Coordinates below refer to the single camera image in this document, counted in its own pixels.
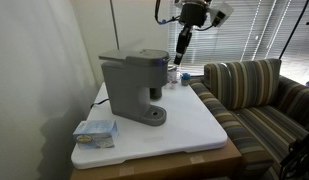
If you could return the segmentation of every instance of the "small box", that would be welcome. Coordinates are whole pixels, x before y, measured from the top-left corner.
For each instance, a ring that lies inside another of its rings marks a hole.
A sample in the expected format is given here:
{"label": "small box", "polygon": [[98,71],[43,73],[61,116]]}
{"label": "small box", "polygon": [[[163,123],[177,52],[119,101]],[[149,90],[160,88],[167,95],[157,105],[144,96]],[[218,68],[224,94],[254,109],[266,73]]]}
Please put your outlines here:
{"label": "small box", "polygon": [[73,133],[81,149],[113,148],[117,135],[115,120],[82,121]]}

